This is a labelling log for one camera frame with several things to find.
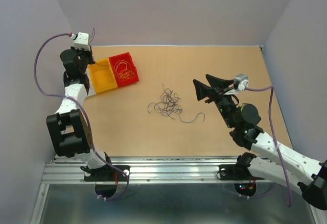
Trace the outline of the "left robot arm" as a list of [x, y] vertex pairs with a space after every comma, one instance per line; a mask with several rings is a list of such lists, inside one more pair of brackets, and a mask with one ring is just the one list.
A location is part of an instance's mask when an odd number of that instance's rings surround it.
[[84, 162], [81, 170], [85, 173], [85, 181], [116, 181], [117, 174], [108, 155], [95, 150], [89, 121], [82, 110], [90, 87], [86, 69], [94, 63], [92, 54], [71, 47], [60, 54], [60, 60], [65, 68], [65, 94], [59, 109], [46, 118], [55, 153], [59, 157], [76, 157]]

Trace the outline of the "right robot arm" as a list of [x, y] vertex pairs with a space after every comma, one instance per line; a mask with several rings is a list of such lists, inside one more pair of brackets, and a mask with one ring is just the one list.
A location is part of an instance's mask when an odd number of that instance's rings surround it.
[[232, 80], [206, 74], [208, 85], [194, 79], [198, 101], [215, 103], [230, 136], [240, 147], [249, 150], [239, 156], [235, 172], [241, 178], [270, 180], [288, 188], [289, 196], [298, 193], [311, 206], [326, 210], [326, 162], [318, 161], [280, 143], [275, 133], [259, 127], [261, 117], [253, 104], [239, 104], [237, 94], [250, 91], [248, 76]]

